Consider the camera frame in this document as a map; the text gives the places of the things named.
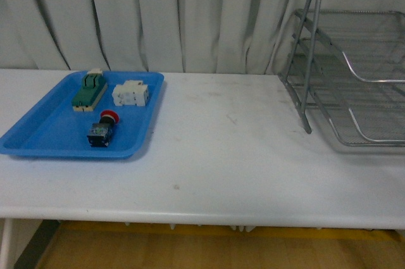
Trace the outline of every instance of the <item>plastic tray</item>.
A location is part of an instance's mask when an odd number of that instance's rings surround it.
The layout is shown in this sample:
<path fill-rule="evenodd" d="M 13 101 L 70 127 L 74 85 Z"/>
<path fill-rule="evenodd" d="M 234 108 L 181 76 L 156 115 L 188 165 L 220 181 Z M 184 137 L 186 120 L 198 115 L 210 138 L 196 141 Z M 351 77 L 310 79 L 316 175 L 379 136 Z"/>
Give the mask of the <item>plastic tray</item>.
<path fill-rule="evenodd" d="M 25 114 L 2 138 L 0 153 L 47 158 L 124 159 L 143 144 L 164 76 L 149 72 L 104 72 L 108 88 L 93 112 L 73 111 L 71 100 L 86 72 L 66 76 Z M 143 80 L 150 100 L 146 106 L 115 106 L 116 84 Z M 108 147 L 90 147 L 87 133 L 100 113 L 112 109 L 120 116 Z"/>

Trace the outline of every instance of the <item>wire document tray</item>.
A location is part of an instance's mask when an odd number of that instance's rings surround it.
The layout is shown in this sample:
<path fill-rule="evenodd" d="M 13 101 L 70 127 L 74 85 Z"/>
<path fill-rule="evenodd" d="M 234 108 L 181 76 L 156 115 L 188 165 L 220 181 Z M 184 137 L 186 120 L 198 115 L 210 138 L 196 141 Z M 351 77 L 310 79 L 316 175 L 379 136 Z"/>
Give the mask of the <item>wire document tray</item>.
<path fill-rule="evenodd" d="M 320 3 L 295 12 L 300 23 L 280 75 L 306 132 L 306 109 L 316 106 L 347 146 L 405 145 L 405 15 L 323 11 Z"/>

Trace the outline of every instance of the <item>white table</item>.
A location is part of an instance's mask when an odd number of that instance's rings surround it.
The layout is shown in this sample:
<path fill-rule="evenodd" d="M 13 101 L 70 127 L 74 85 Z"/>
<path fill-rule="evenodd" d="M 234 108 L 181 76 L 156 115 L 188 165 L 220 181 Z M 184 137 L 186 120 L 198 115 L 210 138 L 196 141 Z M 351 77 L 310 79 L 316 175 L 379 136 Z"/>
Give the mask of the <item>white table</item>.
<path fill-rule="evenodd" d="M 0 135 L 68 74 L 0 70 Z M 405 228 L 405 149 L 340 146 L 318 114 L 306 134 L 276 76 L 164 75 L 128 160 L 0 155 L 0 217 Z"/>

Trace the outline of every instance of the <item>white terminal block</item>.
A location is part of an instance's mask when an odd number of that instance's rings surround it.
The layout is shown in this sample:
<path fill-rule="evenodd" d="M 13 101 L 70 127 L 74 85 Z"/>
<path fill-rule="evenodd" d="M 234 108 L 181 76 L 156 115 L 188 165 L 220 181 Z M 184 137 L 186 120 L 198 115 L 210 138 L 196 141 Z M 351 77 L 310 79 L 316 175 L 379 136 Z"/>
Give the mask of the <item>white terminal block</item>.
<path fill-rule="evenodd" d="M 117 84 L 113 99 L 116 106 L 145 106 L 149 100 L 147 84 L 141 80 L 127 80 L 124 84 Z"/>

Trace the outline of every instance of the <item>white curtain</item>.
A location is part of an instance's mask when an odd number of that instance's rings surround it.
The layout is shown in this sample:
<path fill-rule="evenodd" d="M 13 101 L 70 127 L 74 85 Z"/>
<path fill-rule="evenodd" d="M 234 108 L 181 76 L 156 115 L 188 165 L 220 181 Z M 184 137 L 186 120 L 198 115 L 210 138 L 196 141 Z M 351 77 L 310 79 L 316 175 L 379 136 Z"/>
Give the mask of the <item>white curtain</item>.
<path fill-rule="evenodd" d="M 304 2 L 0 0 L 0 67 L 279 72 L 292 40 L 291 14 Z M 324 3 L 335 8 L 405 6 L 404 0 Z"/>

